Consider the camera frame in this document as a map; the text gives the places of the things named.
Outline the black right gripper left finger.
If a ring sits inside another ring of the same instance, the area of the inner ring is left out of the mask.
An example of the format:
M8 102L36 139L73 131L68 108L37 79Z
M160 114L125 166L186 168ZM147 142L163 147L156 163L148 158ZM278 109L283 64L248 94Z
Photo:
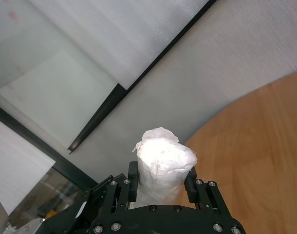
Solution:
M111 195L111 212L116 213L130 209L131 203L136 202L138 190L138 162L129 163L128 175L120 174L109 184Z

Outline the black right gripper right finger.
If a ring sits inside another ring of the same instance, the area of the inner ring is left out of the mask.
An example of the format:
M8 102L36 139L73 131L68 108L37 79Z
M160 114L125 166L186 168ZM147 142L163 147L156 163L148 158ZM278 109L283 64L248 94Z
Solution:
M187 174L184 186L189 202L194 203L197 210L211 211L220 215L227 214L227 206L217 183L198 179L194 167Z

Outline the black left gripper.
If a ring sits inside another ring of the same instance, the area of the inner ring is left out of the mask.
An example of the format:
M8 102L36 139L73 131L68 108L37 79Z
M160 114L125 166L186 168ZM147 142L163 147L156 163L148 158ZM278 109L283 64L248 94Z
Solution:
M38 229L40 234L86 234L100 213L107 188L113 176L109 176L80 196L73 205L46 219Z

